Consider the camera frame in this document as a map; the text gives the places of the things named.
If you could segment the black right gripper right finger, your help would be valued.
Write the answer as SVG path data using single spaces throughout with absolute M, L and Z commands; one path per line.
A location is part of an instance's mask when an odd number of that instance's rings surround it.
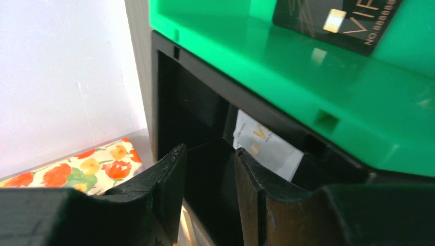
M 434 185 L 336 184 L 313 192 L 235 152 L 245 245 L 434 245 Z

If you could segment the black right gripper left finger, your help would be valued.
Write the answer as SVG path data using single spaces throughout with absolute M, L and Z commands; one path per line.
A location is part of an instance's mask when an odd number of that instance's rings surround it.
M 1 189 L 1 245 L 173 245 L 187 166 L 180 144 L 102 195 L 72 188 Z

